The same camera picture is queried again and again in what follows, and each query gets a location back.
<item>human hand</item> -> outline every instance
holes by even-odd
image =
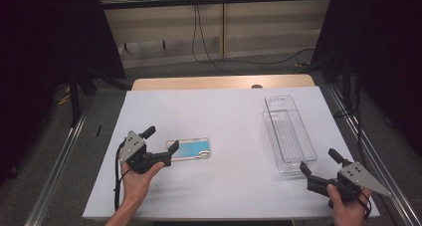
[[[130,166],[127,164],[127,162],[124,162],[120,166],[121,174],[124,175],[123,203],[129,203],[130,205],[133,204],[139,207],[146,197],[146,193],[148,192],[152,177],[158,173],[162,167],[164,167],[164,163],[158,162],[152,165],[152,167],[146,173],[138,174],[130,169]]]
[[[124,197],[117,211],[111,216],[107,226],[127,225],[137,208],[142,204],[148,192],[152,177],[164,167],[163,162],[158,162],[144,174],[138,174],[130,170],[127,162],[124,162],[121,168],[123,178]]]
[[[359,226],[363,225],[365,209],[356,200],[343,204],[341,201],[340,193],[337,188],[329,184],[326,187],[329,198],[331,198],[334,205],[334,224],[336,226]],[[366,188],[362,188],[362,193],[369,198],[371,191]],[[367,199],[362,194],[359,195],[359,199],[366,205]]]

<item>wall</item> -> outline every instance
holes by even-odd
[[[199,9],[208,52],[212,58],[222,58],[292,53],[314,47],[327,5],[328,0],[316,0],[209,5]],[[185,46],[186,51],[179,56],[158,53],[158,48],[153,51],[154,56],[149,56],[145,50],[142,56],[127,56],[132,62],[126,67],[145,63],[133,61],[139,58],[170,58],[173,62],[193,60],[189,47],[195,29],[193,6],[107,10],[105,14],[115,42],[120,46],[132,43],[132,52],[161,46],[156,43],[162,41]],[[196,37],[195,53],[198,59],[206,59],[198,25]]]

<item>phone case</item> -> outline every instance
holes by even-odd
[[[175,140],[169,140],[165,149],[171,146]],[[207,137],[179,139],[179,149],[174,152],[171,161],[206,159],[210,157],[210,144]]]

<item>transparent plastic tray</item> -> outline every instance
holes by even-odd
[[[291,96],[265,98],[264,119],[281,173],[300,172],[301,161],[311,166],[317,160]]]

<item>white tabletop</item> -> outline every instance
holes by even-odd
[[[128,92],[83,217],[112,215],[115,151],[130,130],[141,133],[151,125],[157,132],[146,141],[148,151],[163,151],[170,139],[208,137],[211,157],[163,168],[135,218],[330,217],[327,197],[307,191],[304,177],[291,179],[277,169],[263,118],[264,98],[284,95],[293,96],[316,150],[311,171],[336,178],[340,165],[328,150],[335,148],[345,158],[352,157],[318,87]],[[379,215],[372,205],[371,216]]]

